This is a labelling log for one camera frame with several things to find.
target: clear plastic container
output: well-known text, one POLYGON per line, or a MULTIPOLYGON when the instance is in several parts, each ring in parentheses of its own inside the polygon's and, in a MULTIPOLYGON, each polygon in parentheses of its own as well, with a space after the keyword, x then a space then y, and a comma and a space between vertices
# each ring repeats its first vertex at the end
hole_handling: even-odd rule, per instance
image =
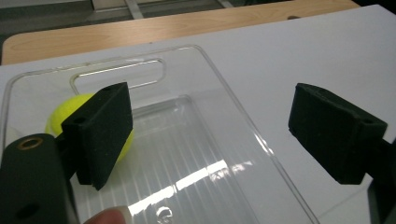
POLYGON ((66 99, 122 81, 134 141, 96 191, 72 177, 80 221, 127 205, 133 223, 318 223, 197 46, 21 74, 7 84, 1 143, 43 133, 66 99))

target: tennis ball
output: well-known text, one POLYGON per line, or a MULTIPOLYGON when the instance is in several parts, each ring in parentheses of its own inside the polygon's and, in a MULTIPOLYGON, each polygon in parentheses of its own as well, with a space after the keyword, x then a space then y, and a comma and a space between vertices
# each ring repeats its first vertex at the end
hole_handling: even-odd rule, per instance
MULTIPOLYGON (((60 105, 56 107, 56 109, 52 112, 47 120, 46 125, 46 133, 52 134, 54 136, 58 136, 62 133, 62 122, 67 119, 70 115, 72 115, 77 109, 79 109, 82 105, 85 104, 91 97, 93 97, 93 93, 86 93, 81 95, 76 95, 60 105)), ((130 145, 132 144, 132 140, 134 139, 134 130, 131 131, 128 138, 125 141, 124 146, 120 152, 119 157, 117 158, 117 162, 121 161, 126 153, 128 152, 130 145)))

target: transparent plastic tray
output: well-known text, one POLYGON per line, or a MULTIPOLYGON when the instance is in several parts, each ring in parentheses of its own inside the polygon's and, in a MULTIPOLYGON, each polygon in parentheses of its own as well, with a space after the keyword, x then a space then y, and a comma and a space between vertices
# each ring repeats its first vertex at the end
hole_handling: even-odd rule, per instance
POLYGON ((2 146, 43 133, 66 99, 122 81, 134 141, 100 191, 72 177, 80 221, 127 205, 133 223, 318 223, 197 46, 15 77, 2 106, 2 146))

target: wooden desk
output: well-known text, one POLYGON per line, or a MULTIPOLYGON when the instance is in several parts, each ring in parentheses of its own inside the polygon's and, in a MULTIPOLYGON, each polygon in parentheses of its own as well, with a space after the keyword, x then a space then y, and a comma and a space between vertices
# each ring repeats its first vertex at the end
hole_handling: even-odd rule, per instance
POLYGON ((350 0, 294 0, 19 34, 4 43, 2 64, 149 43, 355 7, 359 6, 350 0))

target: yellow tennis ball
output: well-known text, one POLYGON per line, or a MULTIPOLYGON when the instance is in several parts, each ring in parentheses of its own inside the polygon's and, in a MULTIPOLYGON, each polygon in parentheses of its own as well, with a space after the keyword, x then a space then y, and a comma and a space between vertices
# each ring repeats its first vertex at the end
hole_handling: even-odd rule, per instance
MULTIPOLYGON (((46 133, 58 136, 62 133, 62 122, 67 119, 70 115, 72 115, 77 109, 79 109, 82 105, 85 104, 91 97, 93 97, 92 93, 86 93, 81 95, 76 95, 60 105, 56 107, 56 109, 49 116, 46 125, 46 133)), ((119 157, 117 158, 117 162, 121 161, 126 153, 128 152, 130 145, 132 144, 132 140, 134 139, 134 130, 131 131, 128 138, 125 141, 124 146, 120 152, 119 157)))

